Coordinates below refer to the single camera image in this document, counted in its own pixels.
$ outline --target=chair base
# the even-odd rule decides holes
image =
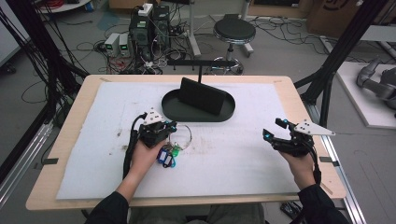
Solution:
[[[224,57],[218,57],[214,61],[226,61]],[[231,58],[231,61],[235,62],[234,66],[226,67],[209,67],[210,73],[212,75],[235,75],[242,76],[244,74],[244,65],[242,65],[238,60]]]

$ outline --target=person's left hand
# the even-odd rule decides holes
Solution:
[[[158,152],[164,144],[165,141],[163,140],[155,147],[149,148],[142,141],[137,141],[134,147],[130,172],[134,171],[140,175],[145,175],[152,163],[157,159]]]

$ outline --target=black stool seat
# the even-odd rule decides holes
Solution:
[[[256,29],[247,21],[223,19],[213,29],[215,36],[227,43],[243,45],[253,40]]]

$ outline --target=stool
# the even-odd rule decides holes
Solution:
[[[244,65],[233,58],[233,45],[244,45],[252,41],[256,34],[254,26],[247,21],[237,18],[227,18],[216,22],[213,33],[218,39],[230,43],[226,57],[218,57],[215,61],[234,61],[236,65],[228,67],[211,67],[210,70],[212,74],[218,75],[216,72],[221,71],[223,75],[227,73],[239,76],[242,75],[244,73]]]

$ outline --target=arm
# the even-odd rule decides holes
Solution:
[[[116,191],[93,208],[86,224],[126,223],[129,203],[140,182],[155,162],[163,144],[164,142],[161,142],[154,148],[148,148],[141,141],[137,142],[128,175],[125,176]]]
[[[303,204],[306,221],[310,224],[348,223],[326,192],[315,183],[312,157],[309,154],[303,157],[293,157],[282,152],[280,154],[289,163],[294,181],[300,189],[298,196]]]

